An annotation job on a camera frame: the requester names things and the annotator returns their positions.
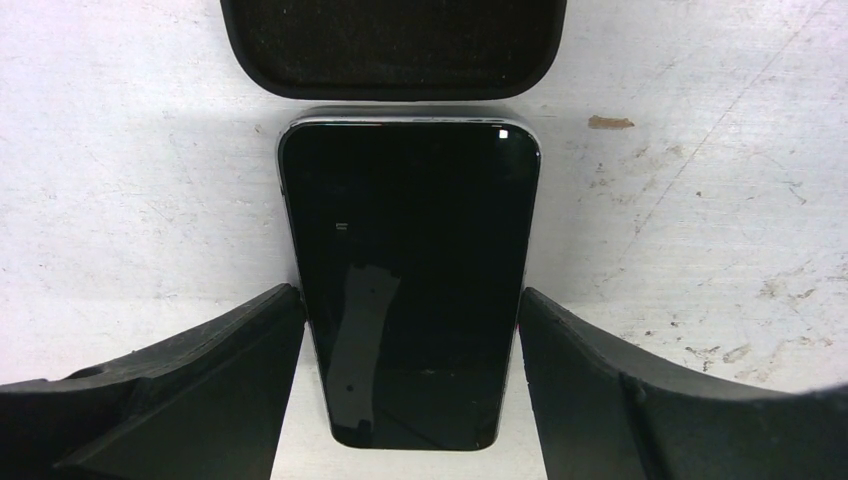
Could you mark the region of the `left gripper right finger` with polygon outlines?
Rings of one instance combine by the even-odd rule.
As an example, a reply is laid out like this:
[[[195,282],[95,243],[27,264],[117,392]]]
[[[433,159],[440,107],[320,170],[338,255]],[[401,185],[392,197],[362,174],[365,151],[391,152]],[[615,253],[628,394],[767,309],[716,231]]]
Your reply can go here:
[[[843,479],[847,389],[785,393],[663,359],[539,291],[518,315],[551,479]]]

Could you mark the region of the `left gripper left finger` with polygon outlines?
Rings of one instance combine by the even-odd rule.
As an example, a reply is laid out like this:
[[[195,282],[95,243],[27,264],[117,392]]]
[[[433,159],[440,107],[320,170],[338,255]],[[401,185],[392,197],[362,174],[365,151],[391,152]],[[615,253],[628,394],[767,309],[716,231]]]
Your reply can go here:
[[[278,285],[111,361],[1,389],[5,479],[267,479],[305,330]]]

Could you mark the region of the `black smartphone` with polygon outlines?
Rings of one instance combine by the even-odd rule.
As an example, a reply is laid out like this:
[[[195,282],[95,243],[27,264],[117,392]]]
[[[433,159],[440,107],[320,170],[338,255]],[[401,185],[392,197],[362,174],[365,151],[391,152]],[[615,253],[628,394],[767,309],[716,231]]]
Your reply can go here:
[[[278,147],[333,438],[496,440],[541,149],[505,120],[309,118]]]

